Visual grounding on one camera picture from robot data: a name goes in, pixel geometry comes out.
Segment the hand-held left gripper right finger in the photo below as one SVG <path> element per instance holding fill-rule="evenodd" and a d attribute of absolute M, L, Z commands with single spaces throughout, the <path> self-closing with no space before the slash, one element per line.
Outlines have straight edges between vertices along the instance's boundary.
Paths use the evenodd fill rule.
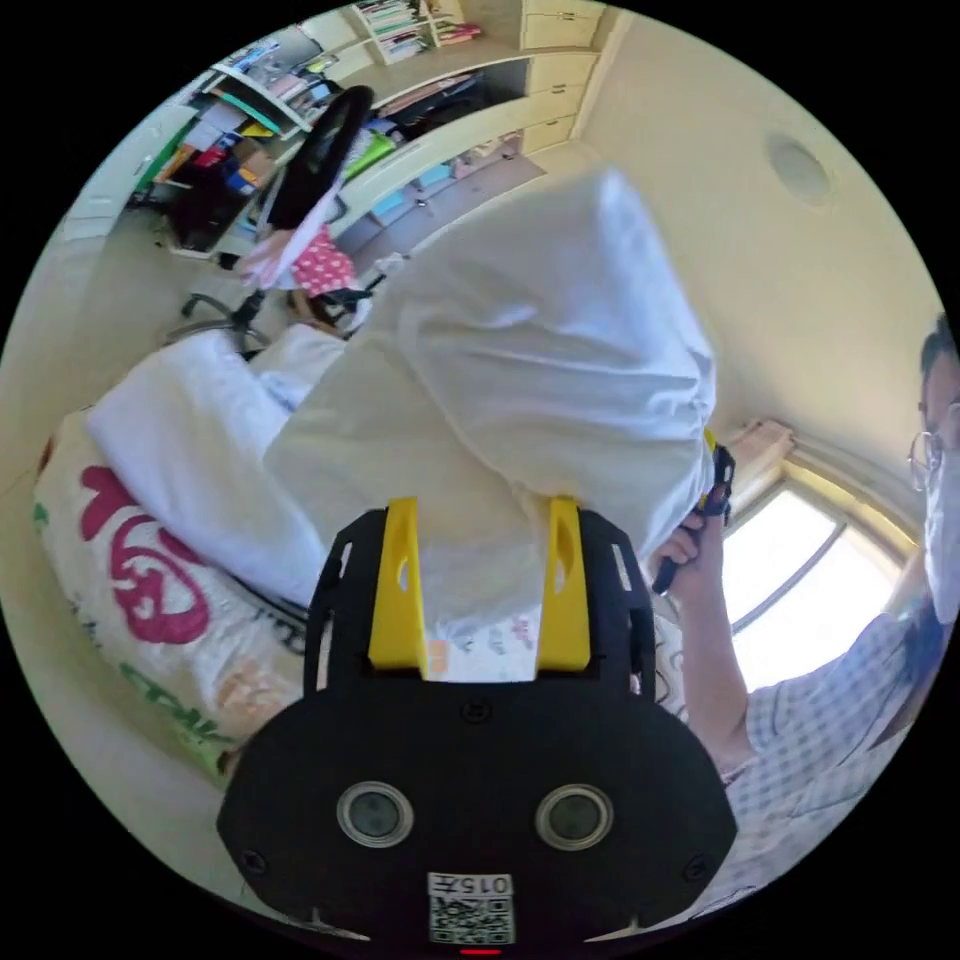
<path fill-rule="evenodd" d="M 582 672 L 591 658 L 587 583 L 578 505 L 550 502 L 536 670 Z"/>

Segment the person's right hand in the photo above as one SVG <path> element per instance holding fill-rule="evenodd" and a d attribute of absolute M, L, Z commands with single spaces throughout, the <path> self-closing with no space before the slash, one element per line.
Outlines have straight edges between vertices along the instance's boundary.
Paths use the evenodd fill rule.
<path fill-rule="evenodd" d="M 706 602 L 723 602 L 723 538 L 725 518 L 720 514 L 692 512 L 653 552 L 647 567 L 654 583 L 664 565 L 674 565 L 673 579 L 661 594 L 679 610 Z"/>

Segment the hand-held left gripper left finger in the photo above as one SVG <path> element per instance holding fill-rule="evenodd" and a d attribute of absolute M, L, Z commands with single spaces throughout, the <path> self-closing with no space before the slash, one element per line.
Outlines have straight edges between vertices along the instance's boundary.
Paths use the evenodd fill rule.
<path fill-rule="evenodd" d="M 386 510 L 368 658 L 376 669 L 424 669 L 426 639 L 414 498 Z"/>

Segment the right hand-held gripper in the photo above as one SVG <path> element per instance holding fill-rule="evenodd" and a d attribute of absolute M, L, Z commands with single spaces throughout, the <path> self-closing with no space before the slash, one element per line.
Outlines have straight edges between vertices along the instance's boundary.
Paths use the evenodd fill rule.
<path fill-rule="evenodd" d="M 693 514 L 701 521 L 698 528 L 689 531 L 691 542 L 696 547 L 700 546 L 707 518 L 719 517 L 724 526 L 728 524 L 736 470 L 732 453 L 726 446 L 717 442 L 715 434 L 709 428 L 704 429 L 704 441 L 711 456 L 713 481 L 710 489 L 700 497 L 693 510 Z M 680 563 L 669 556 L 660 561 L 652 583 L 652 590 L 656 595 L 664 596 L 670 592 L 680 566 Z"/>

